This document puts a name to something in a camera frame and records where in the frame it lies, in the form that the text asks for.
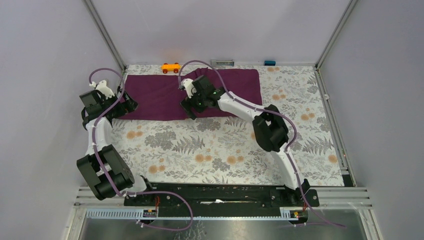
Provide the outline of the purple cloth wrap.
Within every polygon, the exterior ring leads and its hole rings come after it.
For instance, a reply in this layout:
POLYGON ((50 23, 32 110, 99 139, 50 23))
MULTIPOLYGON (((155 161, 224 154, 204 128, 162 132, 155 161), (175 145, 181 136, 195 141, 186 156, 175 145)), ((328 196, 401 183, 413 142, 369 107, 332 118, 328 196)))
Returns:
MULTIPOLYGON (((206 76, 219 88, 225 85, 235 95, 257 105, 262 105, 259 73, 255 69, 197 68, 182 78, 196 79, 206 76)), ((121 117, 123 120, 176 121, 188 118, 181 106, 187 97, 185 90, 179 89, 176 75, 128 75, 125 81, 126 93, 137 102, 135 111, 121 117)))

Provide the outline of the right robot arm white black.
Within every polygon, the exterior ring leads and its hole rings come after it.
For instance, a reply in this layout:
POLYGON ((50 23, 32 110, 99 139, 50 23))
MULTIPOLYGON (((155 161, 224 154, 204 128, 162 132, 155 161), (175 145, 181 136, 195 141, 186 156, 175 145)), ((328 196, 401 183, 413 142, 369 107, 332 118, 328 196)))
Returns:
POLYGON ((215 108, 251 123, 257 144, 271 154, 281 171, 282 184, 289 189, 287 201, 299 206, 307 199, 309 183, 302 179, 290 150, 294 140, 289 139, 287 124, 292 121, 282 115, 276 106, 254 104, 228 91, 225 86, 216 88, 204 75, 196 79, 179 77, 178 83, 179 89, 186 92, 180 105, 190 119, 195 120, 196 113, 215 108))

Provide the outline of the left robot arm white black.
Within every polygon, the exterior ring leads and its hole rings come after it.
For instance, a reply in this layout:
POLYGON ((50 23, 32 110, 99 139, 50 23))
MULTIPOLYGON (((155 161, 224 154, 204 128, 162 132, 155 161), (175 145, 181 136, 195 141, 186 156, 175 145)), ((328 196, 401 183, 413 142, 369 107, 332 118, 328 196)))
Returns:
POLYGON ((155 192, 148 187, 147 179, 134 176, 130 167, 112 145, 112 122, 137 109, 136 103, 126 92, 123 99, 106 97, 99 90, 80 95, 84 105, 81 111, 82 125, 88 132, 88 148, 78 159, 76 166, 94 196, 102 201, 117 193, 135 195, 144 206, 152 204, 155 192))

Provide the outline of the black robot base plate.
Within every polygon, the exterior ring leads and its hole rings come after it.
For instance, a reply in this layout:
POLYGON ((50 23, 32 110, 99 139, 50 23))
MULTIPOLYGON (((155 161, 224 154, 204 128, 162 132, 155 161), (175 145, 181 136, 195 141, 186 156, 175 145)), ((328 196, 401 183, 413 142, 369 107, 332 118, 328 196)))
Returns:
POLYGON ((279 209, 302 211, 319 207, 318 193, 309 185, 305 196, 285 186, 152 182, 153 194, 127 196, 126 207, 153 207, 165 216, 276 216, 279 209))

